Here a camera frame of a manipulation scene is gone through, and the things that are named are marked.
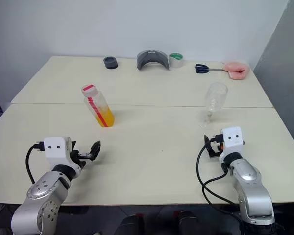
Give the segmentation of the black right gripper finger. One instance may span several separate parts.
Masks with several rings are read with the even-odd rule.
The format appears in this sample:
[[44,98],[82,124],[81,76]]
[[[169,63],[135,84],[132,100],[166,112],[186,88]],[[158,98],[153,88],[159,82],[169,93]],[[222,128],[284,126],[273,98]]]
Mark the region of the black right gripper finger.
[[213,158],[214,157],[214,150],[212,149],[212,146],[211,146],[211,140],[208,138],[207,135],[204,135],[204,142],[205,142],[205,148],[208,152],[209,157]]

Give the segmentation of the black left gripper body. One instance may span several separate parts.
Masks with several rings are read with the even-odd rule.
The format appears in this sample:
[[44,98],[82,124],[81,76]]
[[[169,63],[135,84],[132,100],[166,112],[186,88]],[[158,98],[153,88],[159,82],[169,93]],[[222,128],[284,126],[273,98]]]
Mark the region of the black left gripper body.
[[86,165],[86,160],[93,160],[93,155],[91,153],[79,153],[78,150],[73,150],[70,153],[70,159],[83,169]]

